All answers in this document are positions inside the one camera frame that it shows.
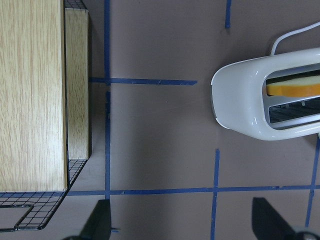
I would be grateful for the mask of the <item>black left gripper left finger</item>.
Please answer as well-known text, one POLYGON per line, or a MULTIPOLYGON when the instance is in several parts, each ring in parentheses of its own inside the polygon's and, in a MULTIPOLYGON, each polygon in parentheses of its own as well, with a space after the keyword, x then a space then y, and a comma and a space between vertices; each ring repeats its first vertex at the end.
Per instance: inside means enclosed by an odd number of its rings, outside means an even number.
POLYGON ((80 234, 65 237, 64 240, 109 240, 111 232, 110 200, 101 199, 95 205, 80 234))

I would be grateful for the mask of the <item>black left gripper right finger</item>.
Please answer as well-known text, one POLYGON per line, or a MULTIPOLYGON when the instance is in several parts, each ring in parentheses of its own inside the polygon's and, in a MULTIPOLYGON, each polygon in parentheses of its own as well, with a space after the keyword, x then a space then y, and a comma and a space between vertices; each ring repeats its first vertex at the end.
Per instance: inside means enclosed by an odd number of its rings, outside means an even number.
POLYGON ((258 240, 316 240, 318 234, 303 228, 294 229, 264 198, 254 197, 251 228, 258 240))

